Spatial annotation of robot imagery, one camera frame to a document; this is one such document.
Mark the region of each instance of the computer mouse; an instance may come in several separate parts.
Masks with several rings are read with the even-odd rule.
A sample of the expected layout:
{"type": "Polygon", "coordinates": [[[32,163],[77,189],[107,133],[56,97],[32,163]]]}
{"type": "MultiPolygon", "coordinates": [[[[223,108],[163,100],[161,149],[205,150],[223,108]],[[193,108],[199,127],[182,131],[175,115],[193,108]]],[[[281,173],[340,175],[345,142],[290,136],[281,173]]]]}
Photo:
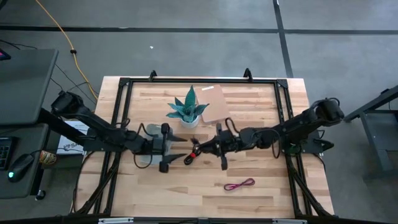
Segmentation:
{"type": "Polygon", "coordinates": [[[8,181],[12,183],[20,181],[34,160],[35,158],[30,154],[23,154],[18,157],[8,168],[8,181]]]}

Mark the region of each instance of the succulent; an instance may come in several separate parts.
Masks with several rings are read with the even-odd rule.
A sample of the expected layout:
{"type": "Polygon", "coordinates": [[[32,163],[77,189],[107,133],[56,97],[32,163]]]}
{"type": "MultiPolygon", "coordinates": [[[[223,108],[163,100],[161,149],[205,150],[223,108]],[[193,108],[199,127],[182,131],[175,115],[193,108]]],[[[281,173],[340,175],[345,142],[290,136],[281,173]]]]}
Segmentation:
{"type": "Polygon", "coordinates": [[[185,97],[185,104],[175,97],[175,105],[172,103],[169,103],[169,105],[176,112],[168,113],[166,116],[169,118],[181,118],[185,122],[192,123],[209,105],[195,105],[196,100],[195,91],[193,90],[193,86],[191,86],[185,97]]]}

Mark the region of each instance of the green leaf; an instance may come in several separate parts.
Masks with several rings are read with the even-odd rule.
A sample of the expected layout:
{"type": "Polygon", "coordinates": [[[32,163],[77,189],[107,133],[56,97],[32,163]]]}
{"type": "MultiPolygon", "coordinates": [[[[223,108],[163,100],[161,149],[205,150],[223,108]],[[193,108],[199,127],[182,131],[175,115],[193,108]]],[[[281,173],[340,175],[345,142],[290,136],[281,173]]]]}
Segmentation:
{"type": "Polygon", "coordinates": [[[194,110],[195,110],[195,106],[189,106],[188,108],[185,108],[185,115],[188,115],[188,116],[193,115],[194,110]]]}
{"type": "Polygon", "coordinates": [[[192,115],[192,116],[187,116],[187,115],[185,115],[185,116],[183,117],[183,120],[184,120],[185,122],[192,123],[192,121],[193,121],[193,115],[192,115]]]}
{"type": "Polygon", "coordinates": [[[196,97],[195,91],[193,90],[193,85],[191,85],[191,89],[189,89],[187,96],[185,97],[185,107],[195,106],[196,97]]]}
{"type": "Polygon", "coordinates": [[[206,104],[206,105],[198,105],[198,106],[195,108],[195,112],[194,112],[195,116],[201,115],[201,114],[204,112],[205,108],[206,108],[208,105],[209,105],[209,103],[206,104]]]}
{"type": "Polygon", "coordinates": [[[168,113],[166,116],[169,118],[183,118],[179,112],[168,113]]]}
{"type": "Polygon", "coordinates": [[[177,97],[174,97],[174,100],[177,106],[184,106],[184,104],[179,99],[177,99],[177,97]]]}
{"type": "Polygon", "coordinates": [[[177,106],[177,105],[174,105],[174,104],[172,104],[172,103],[169,103],[169,105],[170,105],[171,108],[173,108],[173,109],[175,109],[176,111],[178,111],[181,115],[185,115],[184,107],[183,107],[183,106],[177,106]]]}

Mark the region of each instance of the keyboard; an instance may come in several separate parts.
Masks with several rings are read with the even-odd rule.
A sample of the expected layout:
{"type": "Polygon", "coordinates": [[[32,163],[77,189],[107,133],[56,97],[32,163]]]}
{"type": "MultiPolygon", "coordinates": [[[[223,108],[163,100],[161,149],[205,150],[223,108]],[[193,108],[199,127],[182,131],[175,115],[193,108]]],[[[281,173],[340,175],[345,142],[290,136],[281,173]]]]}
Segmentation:
{"type": "Polygon", "coordinates": [[[17,137],[0,137],[0,170],[8,170],[17,137]]]}

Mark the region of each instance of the potted plant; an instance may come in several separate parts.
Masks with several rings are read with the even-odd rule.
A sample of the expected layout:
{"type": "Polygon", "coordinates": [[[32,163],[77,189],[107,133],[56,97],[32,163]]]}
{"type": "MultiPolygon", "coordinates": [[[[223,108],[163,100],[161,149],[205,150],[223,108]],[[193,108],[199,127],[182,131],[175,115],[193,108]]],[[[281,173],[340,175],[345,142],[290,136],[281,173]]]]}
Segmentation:
{"type": "Polygon", "coordinates": [[[198,125],[199,115],[203,113],[205,108],[209,105],[196,105],[196,96],[193,86],[189,89],[187,96],[185,97],[185,104],[175,97],[175,105],[169,103],[171,108],[175,109],[176,112],[168,113],[166,116],[169,118],[180,118],[181,125],[186,128],[194,128],[198,125]]]}

